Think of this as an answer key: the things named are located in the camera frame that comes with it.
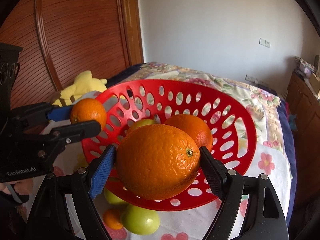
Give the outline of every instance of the human hand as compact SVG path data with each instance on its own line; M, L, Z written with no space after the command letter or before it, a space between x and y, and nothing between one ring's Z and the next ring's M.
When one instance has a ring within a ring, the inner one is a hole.
M32 179L24 179L19 181L10 181L9 184L15 184L14 185L14 191L18 193L19 195L29 195L32 192L33 188L33 180ZM10 191L6 187L5 184L0 183L0 191L11 195Z

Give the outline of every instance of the white wall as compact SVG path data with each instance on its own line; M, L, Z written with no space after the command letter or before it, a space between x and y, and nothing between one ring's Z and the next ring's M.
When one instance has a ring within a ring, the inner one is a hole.
M242 82L248 74L281 92L293 57L313 63L320 53L320 38L295 0L139 0L139 10L145 62Z

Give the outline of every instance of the cardboard box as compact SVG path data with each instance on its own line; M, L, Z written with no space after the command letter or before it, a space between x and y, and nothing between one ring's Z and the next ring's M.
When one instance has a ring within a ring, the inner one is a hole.
M312 88L315 90L316 94L320 96L320 78L318 78L315 74L311 73L309 82Z

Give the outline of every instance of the blue cloth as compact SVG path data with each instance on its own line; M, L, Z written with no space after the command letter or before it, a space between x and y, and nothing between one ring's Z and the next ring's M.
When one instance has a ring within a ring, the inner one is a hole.
M279 114L279 120L282 127L284 149L290 163L291 175L292 175L290 201L289 201L289 208L288 208L288 214L286 219L287 225L289 225L290 218L292 215L292 210L293 210L294 197L295 197L296 188L297 188L297 165L296 165L296 154L294 150L293 135L287 119L287 110L285 106L286 106L286 102L281 99L281 105L277 108L277 111Z

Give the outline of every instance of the wooden wardrobe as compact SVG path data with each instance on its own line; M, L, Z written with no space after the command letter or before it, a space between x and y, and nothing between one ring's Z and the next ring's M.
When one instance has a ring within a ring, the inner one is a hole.
M48 101L81 71L110 78L143 62L137 0L20 0L0 42L23 47L12 108Z

